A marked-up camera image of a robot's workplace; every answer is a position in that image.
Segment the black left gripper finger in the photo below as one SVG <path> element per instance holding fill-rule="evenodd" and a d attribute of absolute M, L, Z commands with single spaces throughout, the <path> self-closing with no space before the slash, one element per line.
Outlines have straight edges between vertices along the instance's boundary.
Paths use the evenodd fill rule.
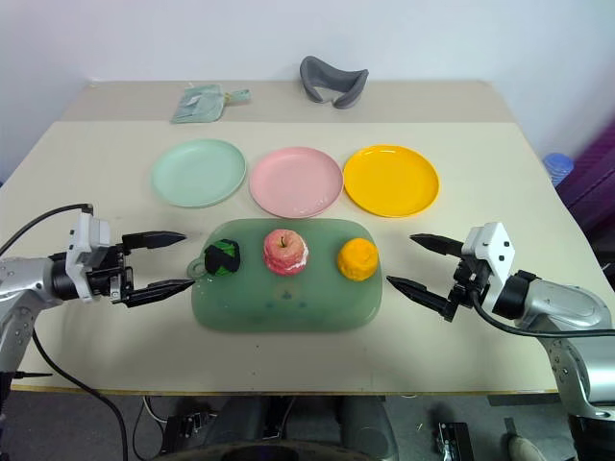
<path fill-rule="evenodd" d="M 171 246 L 186 239 L 182 233 L 169 230 L 153 230 L 125 234 L 122 236 L 122 247 L 124 251 L 136 249 L 153 250 Z"/>
<path fill-rule="evenodd" d="M 184 292 L 193 284 L 193 279 L 170 279 L 150 283 L 145 288 L 128 289 L 123 295 L 123 304 L 136 307 L 157 303 Z"/>

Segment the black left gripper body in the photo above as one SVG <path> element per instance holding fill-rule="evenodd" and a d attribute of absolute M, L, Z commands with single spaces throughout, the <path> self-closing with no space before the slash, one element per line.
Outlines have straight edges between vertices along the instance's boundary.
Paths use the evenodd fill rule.
<path fill-rule="evenodd" d="M 107 297 L 112 303 L 126 304 L 134 291 L 133 268 L 126 264 L 131 250 L 118 243 L 107 249 L 100 264 L 86 271 L 86 279 L 93 296 Z"/>

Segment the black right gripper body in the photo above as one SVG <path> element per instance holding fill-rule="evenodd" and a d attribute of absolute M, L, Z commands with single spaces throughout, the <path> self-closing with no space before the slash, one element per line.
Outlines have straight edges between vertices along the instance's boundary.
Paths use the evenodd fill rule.
<path fill-rule="evenodd" d="M 451 322 L 461 305 L 469 309 L 475 307 L 474 298 L 479 301 L 483 292 L 489 286 L 491 268 L 486 260 L 464 256 L 458 263 L 454 273 L 454 285 L 447 297 L 445 319 Z"/>

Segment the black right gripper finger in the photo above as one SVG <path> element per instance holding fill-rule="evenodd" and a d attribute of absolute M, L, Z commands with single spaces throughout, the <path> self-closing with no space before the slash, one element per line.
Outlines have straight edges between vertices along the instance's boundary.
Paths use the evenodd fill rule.
<path fill-rule="evenodd" d="M 393 276 L 387 276 L 386 279 L 395 289 L 415 303 L 437 312 L 441 317 L 451 316 L 449 301 L 432 293 L 425 285 L 410 279 Z"/>
<path fill-rule="evenodd" d="M 415 233 L 409 237 L 425 249 L 440 255 L 452 255 L 462 258 L 463 243 L 442 235 Z"/>

